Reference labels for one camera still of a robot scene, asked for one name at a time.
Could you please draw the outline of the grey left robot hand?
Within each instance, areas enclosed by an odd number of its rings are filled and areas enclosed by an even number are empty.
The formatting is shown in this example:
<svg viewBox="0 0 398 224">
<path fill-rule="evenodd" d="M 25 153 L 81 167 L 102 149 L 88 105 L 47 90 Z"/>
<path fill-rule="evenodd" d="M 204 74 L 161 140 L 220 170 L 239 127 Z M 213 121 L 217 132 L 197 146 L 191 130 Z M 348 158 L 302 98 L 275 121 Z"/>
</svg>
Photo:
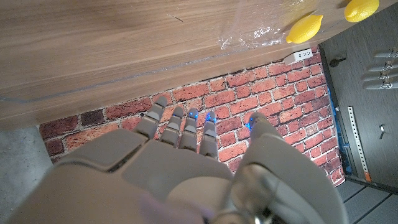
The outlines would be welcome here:
<svg viewBox="0 0 398 224">
<path fill-rule="evenodd" d="M 397 89 L 397 47 L 376 50 L 373 57 L 380 62 L 370 65 L 361 76 L 362 87 L 367 90 Z"/>
</svg>

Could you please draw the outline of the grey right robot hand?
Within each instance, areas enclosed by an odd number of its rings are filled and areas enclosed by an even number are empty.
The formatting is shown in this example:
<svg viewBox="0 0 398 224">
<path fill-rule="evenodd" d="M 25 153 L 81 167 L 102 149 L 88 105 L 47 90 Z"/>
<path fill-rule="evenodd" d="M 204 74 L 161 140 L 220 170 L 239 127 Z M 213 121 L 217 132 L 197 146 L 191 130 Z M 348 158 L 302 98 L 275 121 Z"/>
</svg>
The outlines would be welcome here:
<svg viewBox="0 0 398 224">
<path fill-rule="evenodd" d="M 160 97 L 131 131 L 117 129 L 51 168 L 10 223 L 347 223 L 329 178 L 261 113 L 235 172 L 220 161 L 216 115 L 197 138 L 195 109 L 155 132 Z"/>
</svg>

